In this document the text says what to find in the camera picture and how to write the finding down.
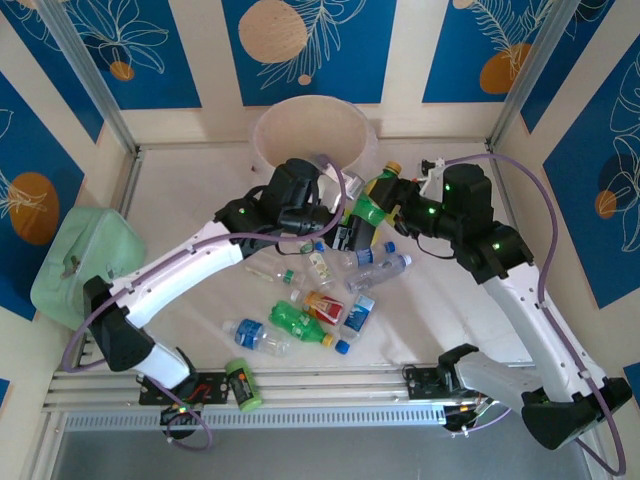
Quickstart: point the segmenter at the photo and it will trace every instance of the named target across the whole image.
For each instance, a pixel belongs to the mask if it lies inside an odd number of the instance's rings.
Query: green can
[[[253,373],[244,358],[231,360],[224,369],[241,412],[250,412],[262,405],[262,397],[256,388]]]

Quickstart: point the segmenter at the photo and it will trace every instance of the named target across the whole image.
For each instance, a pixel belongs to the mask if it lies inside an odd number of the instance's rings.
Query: green soda bottle
[[[333,335],[326,333],[315,318],[287,302],[278,302],[271,309],[269,320],[303,342],[321,343],[324,347],[330,347],[333,343]]]
[[[365,222],[374,227],[378,227],[384,220],[386,213],[369,197],[369,193],[373,190],[376,182],[383,178],[397,177],[400,175],[402,167],[396,162],[389,162],[385,165],[382,174],[373,180],[371,180],[364,191],[356,200],[356,205],[353,208],[351,215],[362,218]]]

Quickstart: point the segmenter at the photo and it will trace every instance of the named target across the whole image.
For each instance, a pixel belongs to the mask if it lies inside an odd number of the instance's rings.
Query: yellow bottle cap
[[[396,162],[387,162],[387,164],[384,166],[384,169],[391,170],[396,175],[400,175],[400,172],[402,172],[402,167]]]
[[[322,339],[322,346],[330,347],[332,343],[333,343],[333,335],[331,335],[330,333],[327,333]]]

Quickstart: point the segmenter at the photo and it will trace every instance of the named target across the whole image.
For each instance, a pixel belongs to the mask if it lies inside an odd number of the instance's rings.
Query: light green bag
[[[96,275],[112,282],[140,268],[145,255],[144,243],[118,212],[73,207],[33,282],[31,302],[76,330],[84,321],[84,283]]]

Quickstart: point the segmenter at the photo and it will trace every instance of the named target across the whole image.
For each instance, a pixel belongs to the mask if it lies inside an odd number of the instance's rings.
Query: beige bucket
[[[273,105],[253,125],[253,166],[268,183],[276,166],[289,158],[325,153],[343,169],[368,163],[377,152],[373,127],[354,105],[335,97],[305,95]]]

